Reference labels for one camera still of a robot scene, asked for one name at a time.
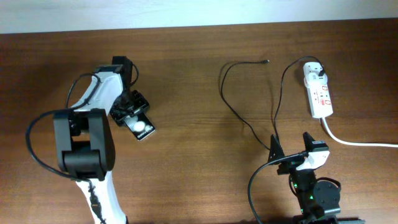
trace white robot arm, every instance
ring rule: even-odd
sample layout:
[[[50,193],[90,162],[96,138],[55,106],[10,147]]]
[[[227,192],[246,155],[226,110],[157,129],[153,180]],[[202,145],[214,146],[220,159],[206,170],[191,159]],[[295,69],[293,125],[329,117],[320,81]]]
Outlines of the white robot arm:
[[[53,118],[58,166],[76,179],[86,180],[76,183],[96,224],[128,223],[113,186],[116,156],[107,115],[111,114],[119,126],[128,126],[138,140],[155,130],[144,115],[148,102],[137,91],[129,90],[131,71],[129,59],[114,57],[112,65],[91,74],[91,83],[80,100]],[[144,123],[144,128],[137,129],[138,122]],[[84,133],[90,135],[89,141],[73,140]]]

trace wooden surface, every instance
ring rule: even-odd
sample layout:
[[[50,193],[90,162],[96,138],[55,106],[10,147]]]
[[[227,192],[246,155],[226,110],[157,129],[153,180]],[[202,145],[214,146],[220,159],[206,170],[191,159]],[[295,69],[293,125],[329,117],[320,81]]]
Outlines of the wooden surface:
[[[325,65],[334,114],[330,128],[349,141],[397,142],[398,20],[302,22],[175,29],[0,35],[0,222],[92,223],[80,189],[38,166],[24,133],[40,113],[64,106],[81,73],[127,55],[141,71],[137,85],[151,104],[155,134],[138,142],[111,120],[114,186],[131,223],[238,223],[252,220],[251,174],[268,151],[222,102],[222,66],[269,59],[230,72],[225,96],[269,144],[271,114],[284,68],[304,55]],[[340,217],[368,223],[398,220],[398,150],[338,144],[309,112],[302,65],[285,78],[278,130],[286,154],[304,150],[302,133],[330,146],[318,177],[339,180]],[[77,100],[88,80],[76,88]],[[57,167],[52,120],[32,135],[42,160]],[[287,176],[263,170],[252,196],[263,219],[300,213]]]

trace black bracket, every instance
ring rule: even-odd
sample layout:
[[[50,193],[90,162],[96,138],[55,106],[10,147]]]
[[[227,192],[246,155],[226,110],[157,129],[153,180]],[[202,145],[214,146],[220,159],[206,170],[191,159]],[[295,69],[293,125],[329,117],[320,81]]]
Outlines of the black bracket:
[[[53,117],[58,166],[78,178],[104,180],[115,162],[115,149],[104,109],[56,113]],[[74,141],[82,133],[89,141]]]
[[[320,152],[329,150],[329,147],[326,145],[325,141],[316,141],[307,132],[303,134],[303,138],[305,150],[307,152]]]
[[[110,110],[110,115],[118,126],[128,126],[133,135],[140,141],[155,131],[145,112],[149,110],[149,103],[137,90],[130,91],[132,62],[125,56],[112,59],[112,66],[120,66],[117,73],[123,80],[123,92],[118,96]],[[144,128],[136,130],[134,124],[143,123]]]
[[[275,134],[271,136],[271,149],[268,155],[268,162],[272,162],[276,159],[285,157],[282,146],[280,146],[279,141],[276,139]]]

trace cable connector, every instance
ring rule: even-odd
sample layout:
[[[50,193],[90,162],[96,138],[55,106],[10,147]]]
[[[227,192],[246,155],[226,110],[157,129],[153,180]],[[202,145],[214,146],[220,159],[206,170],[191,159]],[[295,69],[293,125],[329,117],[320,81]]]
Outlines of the cable connector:
[[[319,77],[323,77],[323,75],[325,74],[325,69],[321,70],[318,74]]]
[[[269,63],[269,60],[262,60],[262,61],[259,61],[259,63]]]
[[[307,151],[302,151],[302,152],[299,152],[299,153],[297,153],[299,156],[302,156],[302,157],[308,157],[308,152]]]

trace white power strip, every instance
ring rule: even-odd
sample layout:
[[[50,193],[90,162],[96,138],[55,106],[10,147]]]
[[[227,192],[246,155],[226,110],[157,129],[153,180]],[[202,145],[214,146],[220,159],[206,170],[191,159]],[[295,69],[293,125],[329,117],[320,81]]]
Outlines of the white power strip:
[[[318,62],[307,62],[303,69],[304,85],[307,87],[312,117],[321,119],[325,130],[331,138],[339,143],[350,146],[398,147],[398,144],[346,142],[336,138],[336,136],[334,136],[330,131],[325,119],[327,116],[333,114],[328,87],[328,77],[325,73],[322,76],[319,76],[319,73],[322,71],[322,66]]]
[[[328,88],[328,76],[319,76],[322,67],[318,62],[304,65],[304,84],[307,87],[313,118],[324,118],[333,114]]]

